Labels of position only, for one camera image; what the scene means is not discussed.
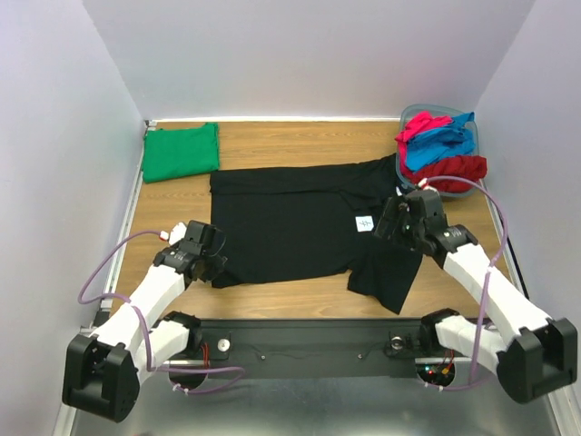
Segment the black t shirt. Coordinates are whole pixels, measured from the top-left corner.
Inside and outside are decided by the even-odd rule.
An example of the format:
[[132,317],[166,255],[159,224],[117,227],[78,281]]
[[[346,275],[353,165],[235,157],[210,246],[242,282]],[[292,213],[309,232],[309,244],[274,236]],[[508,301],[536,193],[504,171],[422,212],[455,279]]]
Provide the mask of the black t shirt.
[[347,288],[401,312],[418,253],[374,236],[397,186],[395,155],[363,163],[218,171],[212,224],[226,236],[215,288],[348,273]]

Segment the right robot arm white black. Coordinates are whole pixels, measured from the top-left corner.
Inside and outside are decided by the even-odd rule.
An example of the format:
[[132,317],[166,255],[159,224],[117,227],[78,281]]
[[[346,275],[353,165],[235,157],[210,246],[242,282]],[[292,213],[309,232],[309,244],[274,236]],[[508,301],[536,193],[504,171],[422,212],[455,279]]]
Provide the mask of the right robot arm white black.
[[420,321],[420,347],[462,354],[495,374],[525,404],[577,380],[578,334],[568,319],[535,306],[488,258],[477,238],[451,225],[439,193],[424,188],[387,200],[376,236],[431,259],[479,302],[477,322],[451,309]]

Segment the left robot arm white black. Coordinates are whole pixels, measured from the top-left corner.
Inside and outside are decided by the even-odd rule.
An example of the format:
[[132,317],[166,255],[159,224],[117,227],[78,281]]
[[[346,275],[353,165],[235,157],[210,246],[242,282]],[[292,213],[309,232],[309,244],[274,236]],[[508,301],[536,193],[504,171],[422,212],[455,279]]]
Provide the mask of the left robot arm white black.
[[209,282],[226,262],[220,251],[225,235],[208,223],[190,221],[161,232],[167,242],[143,280],[103,325],[78,334],[65,354],[62,401],[114,422],[123,421],[142,384],[175,355],[201,352],[198,318],[167,307],[192,282]]

